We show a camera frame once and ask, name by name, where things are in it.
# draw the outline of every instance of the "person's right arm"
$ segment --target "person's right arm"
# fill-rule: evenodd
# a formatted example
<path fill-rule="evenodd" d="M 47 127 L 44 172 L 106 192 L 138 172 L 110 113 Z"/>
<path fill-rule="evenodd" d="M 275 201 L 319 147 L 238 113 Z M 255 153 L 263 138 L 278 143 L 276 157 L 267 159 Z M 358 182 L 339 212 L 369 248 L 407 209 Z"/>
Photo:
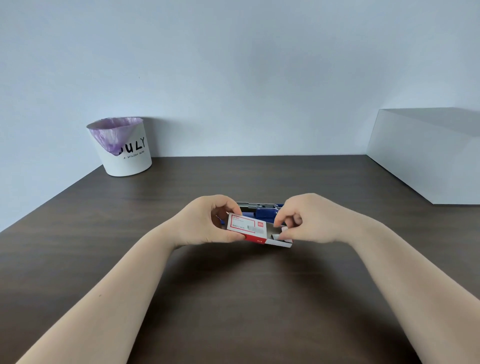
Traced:
<path fill-rule="evenodd" d="M 292 197 L 280 239 L 350 244 L 423 363 L 480 363 L 480 301 L 382 223 L 317 194 Z"/>

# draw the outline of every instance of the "hand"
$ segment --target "hand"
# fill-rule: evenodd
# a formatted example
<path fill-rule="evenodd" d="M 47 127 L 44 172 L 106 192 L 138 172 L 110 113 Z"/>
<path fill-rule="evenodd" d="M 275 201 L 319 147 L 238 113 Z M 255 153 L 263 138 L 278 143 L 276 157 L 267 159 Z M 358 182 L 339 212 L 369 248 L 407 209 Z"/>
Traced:
<path fill-rule="evenodd" d="M 230 197 L 221 194 L 203 196 L 160 226 L 168 227 L 176 246 L 244 240 L 244 235 L 222 229 L 220 219 L 226 221 L 229 212 L 241 215 L 240 207 Z"/>
<path fill-rule="evenodd" d="M 285 202 L 274 225 L 285 222 L 288 226 L 280 234 L 281 240 L 352 243 L 368 219 L 317 194 L 301 194 Z"/>

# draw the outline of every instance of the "large white block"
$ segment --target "large white block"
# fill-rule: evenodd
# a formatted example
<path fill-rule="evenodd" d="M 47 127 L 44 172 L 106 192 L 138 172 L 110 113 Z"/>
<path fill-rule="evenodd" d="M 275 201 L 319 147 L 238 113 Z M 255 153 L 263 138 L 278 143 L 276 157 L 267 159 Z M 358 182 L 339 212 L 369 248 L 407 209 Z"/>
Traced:
<path fill-rule="evenodd" d="M 381 109 L 367 155 L 433 204 L 480 205 L 480 112 Z"/>

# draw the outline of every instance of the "forearm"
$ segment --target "forearm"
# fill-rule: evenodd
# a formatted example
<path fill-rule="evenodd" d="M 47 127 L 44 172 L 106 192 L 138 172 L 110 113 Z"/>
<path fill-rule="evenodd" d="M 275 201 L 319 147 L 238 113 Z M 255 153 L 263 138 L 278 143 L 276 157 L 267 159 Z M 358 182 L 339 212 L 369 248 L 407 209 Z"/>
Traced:
<path fill-rule="evenodd" d="M 480 301 L 374 221 L 351 245 L 424 363 L 480 362 Z"/>
<path fill-rule="evenodd" d="M 142 237 L 18 363 L 126 363 L 173 251 L 168 233 L 160 225 Z"/>

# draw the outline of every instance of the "blue stapler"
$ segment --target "blue stapler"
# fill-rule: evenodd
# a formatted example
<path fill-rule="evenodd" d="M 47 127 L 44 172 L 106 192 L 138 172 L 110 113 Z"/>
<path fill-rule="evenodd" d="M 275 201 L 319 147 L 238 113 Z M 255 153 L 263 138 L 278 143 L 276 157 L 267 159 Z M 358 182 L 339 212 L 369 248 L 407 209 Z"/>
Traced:
<path fill-rule="evenodd" d="M 249 202 L 237 202 L 237 204 L 240 206 L 243 216 L 271 222 L 272 224 L 278 211 L 283 206 L 283 204 L 252 204 Z"/>

